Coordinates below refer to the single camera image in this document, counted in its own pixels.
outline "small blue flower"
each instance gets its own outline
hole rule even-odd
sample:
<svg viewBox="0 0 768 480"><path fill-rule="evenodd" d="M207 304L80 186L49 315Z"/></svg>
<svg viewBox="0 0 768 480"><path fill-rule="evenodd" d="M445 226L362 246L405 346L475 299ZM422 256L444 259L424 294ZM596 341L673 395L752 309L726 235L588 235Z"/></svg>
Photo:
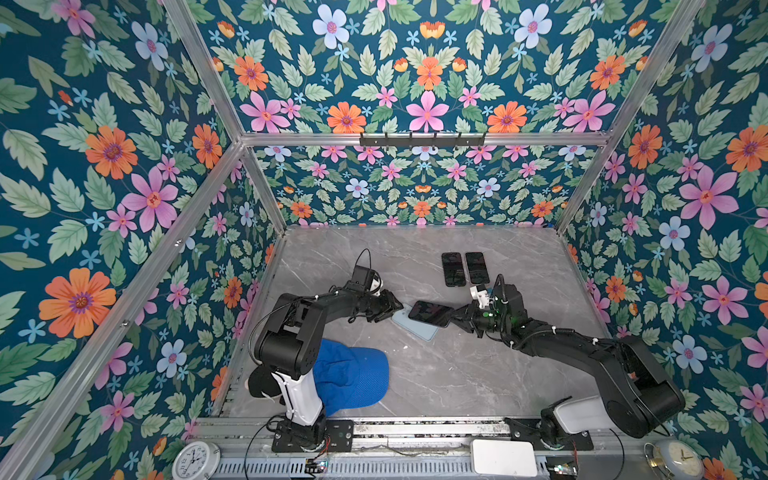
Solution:
<svg viewBox="0 0 768 480"><path fill-rule="evenodd" d="M448 46L450 47L451 45L453 45L454 41L456 41L456 30L454 31L446 30L445 38L442 39L442 42L447 43Z"/></svg>
<svg viewBox="0 0 768 480"><path fill-rule="evenodd" d="M37 245L40 244L40 243L38 243L35 240L36 238L40 237L40 234L39 233L32 233L32 231L29 230L28 227L24 229L24 235L21 235L20 233L17 233L13 237L16 240L20 240L20 241L24 242L24 243L22 243L22 248L25 249L25 250L28 249L30 245L32 245L33 247L36 247Z"/></svg>
<svg viewBox="0 0 768 480"><path fill-rule="evenodd" d="M128 362L128 366L131 367L130 370L128 370L128 374L136 373L139 371L139 366L144 363L144 361L141 359L140 356L136 355L136 358Z"/></svg>
<svg viewBox="0 0 768 480"><path fill-rule="evenodd" d="M92 225L91 229L96 232L100 228L104 228L104 220L105 218L99 215L98 213L94 212L93 216L91 218L86 218L85 223L88 225Z"/></svg>
<svg viewBox="0 0 768 480"><path fill-rule="evenodd" d="M243 30L243 27L237 27L237 36L240 37L240 40L246 41L249 37L250 31Z"/></svg>
<svg viewBox="0 0 768 480"><path fill-rule="evenodd" d="M56 118L59 121L62 121L65 118L70 118L70 114L67 113L67 105L61 104L61 107L56 105L56 102L53 100L49 100L48 103L51 105L52 108L48 109L48 113L51 115L56 115Z"/></svg>
<svg viewBox="0 0 768 480"><path fill-rule="evenodd" d="M27 325L29 325L29 328L23 329L18 335L26 336L28 343L34 343L38 336L45 336L45 331L43 330L45 322L35 323L33 319L29 319Z"/></svg>
<svg viewBox="0 0 768 480"><path fill-rule="evenodd" d="M128 470L133 470L136 464L139 462L139 451L136 452L129 452L128 453L128 461L125 462L123 465L123 468L127 468Z"/></svg>
<svg viewBox="0 0 768 480"><path fill-rule="evenodd" d="M94 264L101 263L101 259L98 258L98 250L94 250L93 253L89 253L87 250L82 250L81 253L85 260L80 260L80 266L88 265L89 270L94 269Z"/></svg>
<svg viewBox="0 0 768 480"><path fill-rule="evenodd" d="M223 38L221 38L221 32L218 30L209 30L208 33L210 33L210 40L215 41L216 45L221 45L221 43L224 41Z"/></svg>
<svg viewBox="0 0 768 480"><path fill-rule="evenodd" d="M417 31L409 31L408 38L406 38L406 41L411 42L411 46L416 45L417 43L420 42L419 33Z"/></svg>

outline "smartphone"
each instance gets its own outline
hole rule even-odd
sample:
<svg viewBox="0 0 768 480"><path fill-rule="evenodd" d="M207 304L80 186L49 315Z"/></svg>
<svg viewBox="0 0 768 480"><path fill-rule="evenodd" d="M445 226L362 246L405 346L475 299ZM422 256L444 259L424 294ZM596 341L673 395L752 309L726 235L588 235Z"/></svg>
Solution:
<svg viewBox="0 0 768 480"><path fill-rule="evenodd" d="M482 252L467 252L467 270L469 271L469 281L473 285L485 285L491 282L488 276L488 269L485 268L485 257Z"/></svg>
<svg viewBox="0 0 768 480"><path fill-rule="evenodd" d="M464 277L464 262L459 252L446 252L442 254L442 274L445 276L446 286L464 286L467 279Z"/></svg>
<svg viewBox="0 0 768 480"><path fill-rule="evenodd" d="M429 325L446 328L451 322L451 317L446 315L446 313L451 311L453 311L453 308L450 306L419 300L413 304L413 308L411 309L411 313L408 314L408 318L416 320L417 322L424 322Z"/></svg>

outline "floral wallpaper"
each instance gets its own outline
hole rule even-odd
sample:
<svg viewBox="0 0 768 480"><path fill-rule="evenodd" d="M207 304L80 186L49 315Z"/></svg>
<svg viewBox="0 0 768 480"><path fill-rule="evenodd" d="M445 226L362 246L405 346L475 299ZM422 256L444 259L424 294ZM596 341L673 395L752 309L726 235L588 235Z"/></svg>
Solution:
<svg viewBox="0 0 768 480"><path fill-rule="evenodd" d="M766 2L708 2L568 227L617 337L684 389L666 424L705 478L768 474Z"/></svg>
<svg viewBox="0 0 768 480"><path fill-rule="evenodd" d="M190 9L251 131L511 133L607 128L676 4L223 0ZM649 97L643 111L656 114L657 103Z"/></svg>
<svg viewBox="0 0 768 480"><path fill-rule="evenodd" d="M156 2L6 2L0 55L4 455L229 142ZM38 478L170 478L271 252L244 175L238 164Z"/></svg>

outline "light blue flower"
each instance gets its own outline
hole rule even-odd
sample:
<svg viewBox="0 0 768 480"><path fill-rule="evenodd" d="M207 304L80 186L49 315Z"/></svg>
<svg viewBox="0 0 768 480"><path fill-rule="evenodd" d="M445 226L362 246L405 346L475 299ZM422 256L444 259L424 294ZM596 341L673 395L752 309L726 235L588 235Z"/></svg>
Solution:
<svg viewBox="0 0 768 480"><path fill-rule="evenodd" d="M25 249L25 250L28 249L30 245L32 245L33 247L36 247L37 245L40 244L40 243L37 242L37 240L35 240L36 238L40 237L40 234L39 233L32 233L32 231L29 230L29 227L24 229L24 234L23 235L20 234L20 233L17 233L13 237L16 240L20 240L20 241L24 242L24 243L22 243L22 248Z"/></svg>
<svg viewBox="0 0 768 480"><path fill-rule="evenodd" d="M98 231L98 229L104 228L104 220L105 220L104 217L94 212L90 218L85 219L85 223L87 223L88 225L92 225L91 229L94 232L96 232Z"/></svg>
<svg viewBox="0 0 768 480"><path fill-rule="evenodd" d="M94 269L94 264L101 263L101 259L98 258L98 250L94 250L93 253L89 253L87 250L82 250L81 253L85 260L80 260L80 266L88 265L89 270Z"/></svg>
<svg viewBox="0 0 768 480"><path fill-rule="evenodd" d="M56 118L59 121L62 121L65 118L70 118L70 114L67 113L67 105L61 104L61 107L59 107L53 100L49 100L48 103L51 105L51 108L48 109L48 113L51 115L56 115Z"/></svg>
<svg viewBox="0 0 768 480"><path fill-rule="evenodd" d="M45 331L43 330L45 322L35 323L33 319L29 319L27 325L29 325L29 328L23 329L18 335L26 336L28 343L34 343L38 336L45 336Z"/></svg>
<svg viewBox="0 0 768 480"><path fill-rule="evenodd" d="M250 31L243 30L243 27L237 27L237 36L240 37L242 41L246 41L248 38L250 38L248 35L250 34Z"/></svg>
<svg viewBox="0 0 768 480"><path fill-rule="evenodd" d="M456 30L454 31L446 30L445 38L442 39L442 42L447 43L448 46L450 47L451 45L453 45L454 41L456 41Z"/></svg>
<svg viewBox="0 0 768 480"><path fill-rule="evenodd" d="M417 31L409 31L408 38L406 38L406 41L409 41L411 43L411 46L416 45L417 43L420 42L419 33Z"/></svg>

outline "cable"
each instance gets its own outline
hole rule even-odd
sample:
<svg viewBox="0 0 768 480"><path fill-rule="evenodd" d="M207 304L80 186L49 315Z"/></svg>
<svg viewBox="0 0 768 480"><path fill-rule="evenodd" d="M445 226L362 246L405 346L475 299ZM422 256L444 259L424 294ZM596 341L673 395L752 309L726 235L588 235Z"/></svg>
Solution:
<svg viewBox="0 0 768 480"><path fill-rule="evenodd" d="M618 440L619 441L619 445L621 445L621 467L619 467L619 472L613 478L613 480L617 480L621 476L621 473L624 471L624 460L626 459L626 455L625 455L625 452L624 452L624 443L621 441L621 437L619 437L619 434L614 432L613 429L610 429L610 430L611 430L611 433L616 435L616 440Z"/></svg>

